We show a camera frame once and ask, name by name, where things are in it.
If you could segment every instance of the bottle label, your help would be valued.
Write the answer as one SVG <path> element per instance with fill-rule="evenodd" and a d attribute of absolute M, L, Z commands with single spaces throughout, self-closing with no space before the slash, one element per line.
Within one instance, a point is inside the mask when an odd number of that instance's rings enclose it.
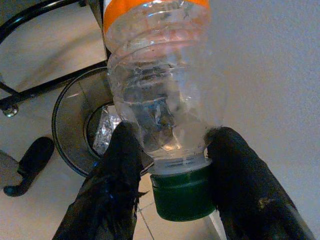
<path fill-rule="evenodd" d="M 130 9 L 145 3 L 161 3 L 169 0 L 104 0 L 103 2 L 103 32 L 107 33 L 110 25 Z M 187 0 L 194 4 L 209 7 L 209 0 Z"/>

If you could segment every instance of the beige floor tile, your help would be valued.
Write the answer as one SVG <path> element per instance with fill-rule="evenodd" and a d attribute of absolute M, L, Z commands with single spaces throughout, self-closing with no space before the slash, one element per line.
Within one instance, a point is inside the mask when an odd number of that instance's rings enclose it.
<path fill-rule="evenodd" d="M 140 204 L 139 204 L 140 209 L 143 209 L 146 206 L 150 205 L 151 203 L 155 202 L 154 192 L 152 191 L 152 184 L 151 184 L 149 173 L 147 173 L 141 178 L 141 181 L 139 184 L 139 192 L 141 193 L 148 192 L 146 195 L 140 198 Z"/>
<path fill-rule="evenodd" d="M 152 240 L 150 232 L 140 212 L 137 213 L 137 222 L 134 229 L 133 240 Z"/>
<path fill-rule="evenodd" d="M 162 219 L 153 203 L 141 214 L 155 240 L 215 240 L 204 219 L 187 222 L 173 222 Z"/>

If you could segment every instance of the white wall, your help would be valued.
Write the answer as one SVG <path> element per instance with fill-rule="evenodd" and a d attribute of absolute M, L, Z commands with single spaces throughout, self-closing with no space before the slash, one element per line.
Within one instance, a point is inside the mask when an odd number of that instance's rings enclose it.
<path fill-rule="evenodd" d="M 320 238 L 320 1 L 212 0 L 224 124 L 237 130 Z"/>

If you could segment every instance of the clear plastic bottle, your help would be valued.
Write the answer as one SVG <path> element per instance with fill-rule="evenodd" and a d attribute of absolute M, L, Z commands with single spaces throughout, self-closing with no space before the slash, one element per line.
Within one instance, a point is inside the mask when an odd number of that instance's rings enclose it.
<path fill-rule="evenodd" d="M 154 159 L 157 211 L 173 221 L 213 210 L 205 135 L 222 124 L 226 91 L 214 68 L 210 12 L 207 0 L 154 0 L 104 29 L 116 110 Z"/>

